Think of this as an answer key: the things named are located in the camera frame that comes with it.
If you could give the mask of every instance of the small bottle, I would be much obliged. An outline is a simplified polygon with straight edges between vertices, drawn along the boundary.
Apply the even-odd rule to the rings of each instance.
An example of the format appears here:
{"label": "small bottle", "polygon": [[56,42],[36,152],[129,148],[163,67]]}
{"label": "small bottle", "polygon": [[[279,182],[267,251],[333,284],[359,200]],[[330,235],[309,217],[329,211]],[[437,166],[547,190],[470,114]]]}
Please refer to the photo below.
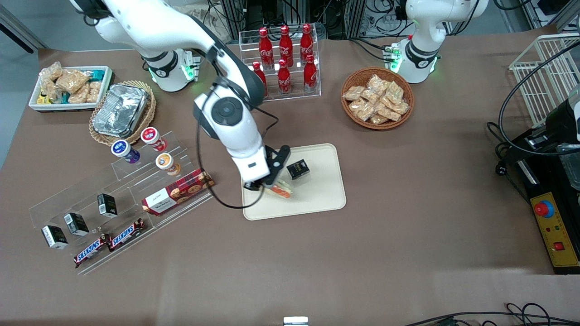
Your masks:
{"label": "small bottle", "polygon": [[131,145],[126,140],[117,140],[111,145],[111,153],[116,157],[122,157],[127,161],[127,163],[136,163],[141,154],[133,149]]}
{"label": "small bottle", "polygon": [[264,70],[274,70],[274,54],[272,53],[272,42],[268,38],[268,30],[262,27],[258,30],[258,33],[260,34],[258,49],[260,50],[260,58],[262,58]]}
{"label": "small bottle", "polygon": [[164,151],[167,148],[167,141],[153,127],[141,131],[141,139],[145,144],[151,145],[154,151]]}
{"label": "small bottle", "polygon": [[316,90],[316,66],[314,65],[314,56],[306,56],[306,65],[304,66],[304,91],[313,93]]}
{"label": "small bottle", "polygon": [[262,70],[260,70],[260,63],[258,61],[254,61],[252,63],[252,67],[254,68],[254,72],[256,73],[256,75],[258,75],[258,77],[260,77],[260,79],[262,80],[262,83],[264,84],[264,98],[268,97],[268,86],[266,85],[266,75],[264,75],[264,72]]}
{"label": "small bottle", "polygon": [[280,58],[286,60],[286,65],[288,67],[294,66],[294,58],[292,57],[292,40],[288,36],[290,29],[287,25],[280,27],[280,33],[282,37],[280,38]]}
{"label": "small bottle", "polygon": [[310,35],[310,24],[302,25],[302,38],[300,39],[300,64],[306,64],[306,56],[312,54],[312,36]]}
{"label": "small bottle", "polygon": [[280,70],[278,70],[278,88],[280,89],[280,96],[286,97],[292,91],[290,72],[286,67],[286,60],[280,59],[278,63],[280,64]]}
{"label": "small bottle", "polygon": [[167,153],[159,154],[155,159],[155,164],[159,169],[167,172],[167,174],[174,176],[181,171],[181,165],[173,161],[173,157]]}

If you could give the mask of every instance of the red emergency stop button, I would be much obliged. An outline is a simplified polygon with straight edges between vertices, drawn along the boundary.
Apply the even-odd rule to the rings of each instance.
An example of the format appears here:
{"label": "red emergency stop button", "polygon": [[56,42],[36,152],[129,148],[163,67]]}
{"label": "red emergency stop button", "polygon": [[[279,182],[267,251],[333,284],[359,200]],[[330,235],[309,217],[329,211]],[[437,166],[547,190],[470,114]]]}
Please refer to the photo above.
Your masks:
{"label": "red emergency stop button", "polygon": [[539,216],[551,218],[554,215],[554,206],[549,201],[542,200],[534,205],[534,212]]}

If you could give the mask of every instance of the red button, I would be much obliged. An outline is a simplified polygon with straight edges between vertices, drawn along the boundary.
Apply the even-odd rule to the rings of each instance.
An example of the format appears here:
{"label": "red button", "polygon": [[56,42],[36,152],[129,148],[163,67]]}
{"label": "red button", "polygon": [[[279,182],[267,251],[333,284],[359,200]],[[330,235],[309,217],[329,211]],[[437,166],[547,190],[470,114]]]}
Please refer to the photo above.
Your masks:
{"label": "red button", "polygon": [[546,216],[549,214],[550,209],[548,208],[548,205],[546,205],[545,203],[539,202],[539,203],[534,205],[534,211],[539,216]]}

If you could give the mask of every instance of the snack box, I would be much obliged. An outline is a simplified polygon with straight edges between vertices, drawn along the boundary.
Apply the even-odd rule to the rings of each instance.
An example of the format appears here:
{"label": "snack box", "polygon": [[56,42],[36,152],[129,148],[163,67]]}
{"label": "snack box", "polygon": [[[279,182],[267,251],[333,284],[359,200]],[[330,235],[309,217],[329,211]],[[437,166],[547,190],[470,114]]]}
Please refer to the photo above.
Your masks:
{"label": "snack box", "polygon": [[141,204],[145,212],[158,216],[213,185],[212,177],[202,169],[197,169],[142,199]]}
{"label": "snack box", "polygon": [[40,95],[40,77],[37,78],[36,86],[32,96],[28,101],[28,106],[39,112],[68,112],[68,111],[92,111],[97,107],[103,96],[107,93],[109,84],[113,78],[113,71],[107,66],[85,66],[85,67],[63,67],[63,69],[77,69],[80,71],[86,70],[104,70],[105,74],[101,82],[101,89],[99,90],[99,97],[95,103],[80,103],[80,104],[37,104],[38,96]]}

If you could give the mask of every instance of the yellow control panel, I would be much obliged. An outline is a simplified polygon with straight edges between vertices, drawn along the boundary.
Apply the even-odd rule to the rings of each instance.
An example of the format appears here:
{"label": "yellow control panel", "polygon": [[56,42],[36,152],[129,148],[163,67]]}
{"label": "yellow control panel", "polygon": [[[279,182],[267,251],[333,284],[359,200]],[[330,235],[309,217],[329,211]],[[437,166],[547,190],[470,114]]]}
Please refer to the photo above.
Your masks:
{"label": "yellow control panel", "polygon": [[552,193],[530,199],[554,267],[580,266]]}

